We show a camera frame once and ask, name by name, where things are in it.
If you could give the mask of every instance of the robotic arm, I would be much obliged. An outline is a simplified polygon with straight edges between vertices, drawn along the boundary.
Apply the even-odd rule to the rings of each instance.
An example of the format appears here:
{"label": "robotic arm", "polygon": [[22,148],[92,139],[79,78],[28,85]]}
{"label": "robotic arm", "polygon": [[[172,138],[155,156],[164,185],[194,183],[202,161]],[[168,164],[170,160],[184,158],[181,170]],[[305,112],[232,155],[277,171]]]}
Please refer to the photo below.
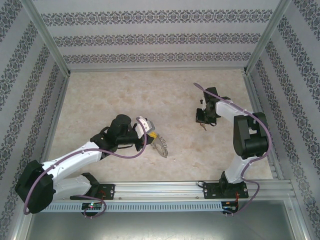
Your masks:
{"label": "robotic arm", "polygon": [[[215,87],[209,87],[206,91],[219,96]],[[212,188],[210,195],[215,196],[212,198],[227,198],[240,193],[240,198],[247,198],[247,187],[241,174],[249,162],[261,157],[268,150],[268,137],[256,120],[230,104],[232,103],[230,98],[222,97],[222,99],[229,101],[223,102],[204,92],[200,100],[202,108],[196,110],[195,121],[202,126],[205,124],[215,126],[217,118],[220,117],[226,118],[233,124],[233,148],[236,154],[229,168],[222,173],[219,186]],[[262,112],[252,114],[265,126],[267,125],[265,114]]]}
{"label": "robotic arm", "polygon": [[[153,123],[148,119],[139,117],[139,121],[142,123],[147,134],[152,133],[155,129]],[[151,144],[155,139],[149,135],[146,136],[147,145]],[[83,173],[80,176],[65,179],[85,165],[98,162],[109,156],[108,153],[101,151],[85,150],[101,149],[114,153],[117,149],[135,145],[135,149],[140,151],[143,148],[144,142],[142,126],[135,123],[132,127],[131,119],[126,115],[120,114],[112,121],[110,127],[102,129],[90,141],[75,151],[57,159],[43,162],[42,164],[36,160],[28,163],[15,186],[15,191],[25,202],[35,180],[53,165],[54,168],[41,178],[30,196],[28,208],[31,213],[35,214],[42,211],[52,201],[58,199],[81,199],[80,197],[76,197],[76,195],[96,197],[100,190],[100,184],[90,173]],[[59,165],[55,165],[59,160],[78,151],[83,152],[69,157]]]}

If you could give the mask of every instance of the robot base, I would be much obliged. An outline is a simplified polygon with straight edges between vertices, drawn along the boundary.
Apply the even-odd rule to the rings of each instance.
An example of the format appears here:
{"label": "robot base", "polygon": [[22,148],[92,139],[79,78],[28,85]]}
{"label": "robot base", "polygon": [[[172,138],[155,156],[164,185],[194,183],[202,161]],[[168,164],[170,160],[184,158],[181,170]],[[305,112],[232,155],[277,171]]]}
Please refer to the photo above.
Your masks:
{"label": "robot base", "polygon": [[204,182],[202,185],[205,199],[247,199],[249,197],[247,185],[244,181],[228,183],[225,172],[222,173],[219,183]]}
{"label": "robot base", "polygon": [[[86,177],[91,184],[91,188],[85,194],[85,196],[102,199],[102,200],[113,200],[115,195],[115,187],[114,184],[100,184],[94,176],[92,176],[89,172],[85,172],[82,176]],[[80,196],[71,196],[71,200],[88,200],[87,198]]]}

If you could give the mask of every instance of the marble floor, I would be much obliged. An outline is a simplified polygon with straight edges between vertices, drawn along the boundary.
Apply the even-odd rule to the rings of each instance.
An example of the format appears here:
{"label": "marble floor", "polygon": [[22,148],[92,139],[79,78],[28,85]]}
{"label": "marble floor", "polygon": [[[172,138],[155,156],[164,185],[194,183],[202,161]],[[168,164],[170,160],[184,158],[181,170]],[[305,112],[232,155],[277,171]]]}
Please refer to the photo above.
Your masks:
{"label": "marble floor", "polygon": [[[76,171],[90,172],[98,181],[218,180],[233,157],[233,126],[219,118],[205,131],[195,122],[203,93],[193,85],[216,87],[220,96],[251,110],[240,70],[120,71],[72,73],[54,135],[49,159],[85,144],[118,114],[143,116],[167,143],[168,157],[148,145],[135,159],[114,156]],[[132,156],[135,148],[118,154]],[[247,179],[272,179],[268,161],[255,162]]]}

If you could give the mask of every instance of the small object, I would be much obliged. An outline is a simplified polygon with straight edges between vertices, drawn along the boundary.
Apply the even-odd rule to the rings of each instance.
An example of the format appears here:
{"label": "small object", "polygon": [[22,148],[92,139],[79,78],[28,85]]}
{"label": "small object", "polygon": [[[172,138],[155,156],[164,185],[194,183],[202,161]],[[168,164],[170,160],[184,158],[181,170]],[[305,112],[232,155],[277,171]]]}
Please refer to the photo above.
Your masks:
{"label": "small object", "polygon": [[200,126],[204,128],[205,131],[207,131],[206,126],[204,123],[200,123]]}
{"label": "small object", "polygon": [[153,142],[151,143],[152,148],[156,149],[162,157],[167,158],[168,150],[166,140],[164,140],[162,136],[155,132],[151,132],[149,136],[154,138]]}
{"label": "small object", "polygon": [[97,210],[101,209],[102,205],[100,202],[91,202],[91,203],[82,203],[81,210],[90,209],[90,210]]}

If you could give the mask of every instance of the metal profile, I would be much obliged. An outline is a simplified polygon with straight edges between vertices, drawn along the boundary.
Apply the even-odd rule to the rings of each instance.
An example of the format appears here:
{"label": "metal profile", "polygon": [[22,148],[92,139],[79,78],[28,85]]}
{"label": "metal profile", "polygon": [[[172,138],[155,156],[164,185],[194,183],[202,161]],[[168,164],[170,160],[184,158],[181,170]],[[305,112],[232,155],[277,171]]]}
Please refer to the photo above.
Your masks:
{"label": "metal profile", "polygon": [[44,148],[44,151],[43,151],[43,155],[42,155],[42,158],[40,160],[41,163],[45,162],[49,158],[51,146],[52,146],[52,143],[54,141],[55,132],[56,132],[56,129],[57,129],[57,126],[58,126],[60,113],[61,113],[61,110],[62,110],[62,106],[64,104],[64,100],[65,100],[65,96],[66,96],[66,92],[67,92],[67,88],[68,88],[68,84],[69,84],[69,79],[70,79],[69,76],[64,79],[61,96],[58,99],[57,109],[56,109],[56,111],[54,113],[54,116],[53,116],[52,127],[49,130],[48,141],[47,141],[47,143],[45,145],[45,148]]}
{"label": "metal profile", "polygon": [[256,65],[256,62],[258,61],[262,51],[264,50],[267,42],[271,38],[273,32],[275,31],[280,19],[284,15],[285,11],[287,10],[289,4],[291,3],[291,0],[280,0],[279,4],[275,8],[271,19],[266,26],[263,34],[261,35],[255,49],[253,50],[251,57],[249,58],[249,61],[245,67],[246,73],[251,73],[252,69]]}
{"label": "metal profile", "polygon": [[236,70],[235,66],[181,66],[181,67],[113,67],[113,68],[73,68],[71,73],[133,72],[133,71],[185,71],[185,70]]}
{"label": "metal profile", "polygon": [[24,204],[17,205],[18,216],[14,223],[12,234],[8,240],[25,240],[27,238],[28,230],[31,224],[32,214],[24,215]]}
{"label": "metal profile", "polygon": [[[108,213],[154,213],[154,212],[212,212],[222,211],[220,201],[206,202],[107,202],[106,212]],[[43,213],[74,213],[83,212],[81,202],[53,202]]]}
{"label": "metal profile", "polygon": [[[286,200],[295,198],[296,194],[290,180],[257,180],[260,191],[255,201]],[[197,186],[196,181],[187,182],[115,182],[114,199],[118,201],[144,202],[187,202],[212,201],[204,198],[203,189]],[[249,196],[252,196],[257,186],[247,184]],[[217,199],[218,201],[232,201],[232,199]]]}
{"label": "metal profile", "polygon": [[311,240],[297,199],[283,201],[295,239]]}
{"label": "metal profile", "polygon": [[[252,106],[252,110],[254,112],[262,112],[262,108],[261,108],[261,105],[260,105],[260,102],[259,102],[259,98],[258,98],[257,92],[255,90],[255,87],[254,87],[253,81],[251,79],[251,76],[249,74],[242,74],[242,76],[243,76],[243,79],[244,79],[244,84],[245,84],[246,90],[248,92],[248,96],[249,96],[249,100],[250,100],[250,103],[251,103],[251,106]],[[279,160],[278,160],[277,155],[276,155],[276,151],[275,151],[274,148],[271,149],[271,152],[270,152],[270,154],[268,155],[267,158],[268,158],[268,161],[269,161],[270,168],[272,168],[272,167],[275,168],[276,175],[271,170],[273,178],[277,178],[279,180],[285,179],[284,175],[282,173],[280,164],[279,164]]]}
{"label": "metal profile", "polygon": [[36,29],[40,33],[44,43],[48,47],[50,53],[52,54],[55,62],[58,64],[60,70],[64,77],[69,76],[69,68],[66,61],[64,60],[62,54],[60,53],[53,37],[51,36],[46,24],[44,23],[41,15],[39,14],[33,0],[21,0],[22,6],[26,10],[27,14],[31,18]]}

